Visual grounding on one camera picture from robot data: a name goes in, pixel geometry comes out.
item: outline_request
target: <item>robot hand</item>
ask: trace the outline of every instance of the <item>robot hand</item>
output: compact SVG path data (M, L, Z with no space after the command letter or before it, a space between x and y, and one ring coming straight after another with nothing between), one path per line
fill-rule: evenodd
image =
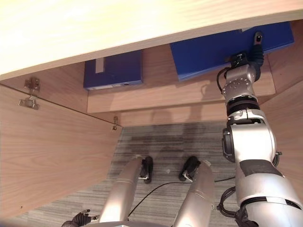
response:
M89 212L89 209L80 212L71 221L64 222L61 227L80 227L90 223L96 216L90 217Z

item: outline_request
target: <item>wooden panel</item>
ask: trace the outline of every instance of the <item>wooden panel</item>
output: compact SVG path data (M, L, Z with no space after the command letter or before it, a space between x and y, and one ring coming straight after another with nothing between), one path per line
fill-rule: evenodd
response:
M108 113L94 115L106 119ZM199 103L191 105L158 107L153 109L132 110L111 113L118 116L118 123L123 127L175 124L186 122L224 121L227 119L226 108L223 102Z
M294 44L268 54L278 94L303 80L303 20L292 21L291 25Z
M38 100L38 111L17 105L25 94L0 87L0 217L21 214L99 183L121 127Z
M179 82L169 45L143 50L141 85L89 92L88 113L142 109L224 100L217 83L219 70ZM254 85L258 96L275 93L270 67L265 58L261 79Z
M40 79L40 98L87 112L88 92L83 88L84 62L6 79L0 83L28 93L28 89L24 88L24 81L30 77Z
M278 169L303 201L303 81L261 105L282 151Z
M15 0L3 2L0 15L0 74L8 79L202 35L301 19L303 1Z

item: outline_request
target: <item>robotic arm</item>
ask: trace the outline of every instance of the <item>robotic arm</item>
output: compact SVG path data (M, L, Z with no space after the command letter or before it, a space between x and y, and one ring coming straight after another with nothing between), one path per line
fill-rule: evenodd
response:
M303 205L286 177L273 165L276 139L260 110L253 83L263 64L262 34L256 33L248 59L241 52L225 68L228 122L223 130L223 155L236 164L236 194L240 209L235 219L240 227L301 227Z

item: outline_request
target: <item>cabinet hinge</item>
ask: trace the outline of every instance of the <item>cabinet hinge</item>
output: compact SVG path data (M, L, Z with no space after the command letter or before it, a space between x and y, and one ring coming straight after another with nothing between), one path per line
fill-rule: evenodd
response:
M114 116L114 126L113 126L113 130L117 130L117 125L118 125L118 117Z
M29 97L25 99L20 99L18 102L19 106L28 107L34 110L39 109L39 104L37 104L36 98L37 94L40 91L40 80L36 77L31 77L30 79L26 79L24 83L24 87L29 89Z

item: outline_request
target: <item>floor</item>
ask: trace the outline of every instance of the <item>floor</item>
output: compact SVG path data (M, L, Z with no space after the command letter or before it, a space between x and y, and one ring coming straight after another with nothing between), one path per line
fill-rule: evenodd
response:
M189 156L208 160L215 180L234 176L234 164L222 156L222 129L226 122L204 122L124 128L108 173L107 179L85 190L15 217L12 221L27 227L60 227L83 209L97 215L123 166L135 155L152 156L153 181L139 182L133 207L153 188L166 182L178 182L178 174ZM221 194L234 186L234 179L215 183L215 206ZM186 196L189 184L169 184L152 193L130 216L130 220L147 221L171 226ZM225 206L237 210L235 195ZM235 227L232 218L214 210L210 227Z

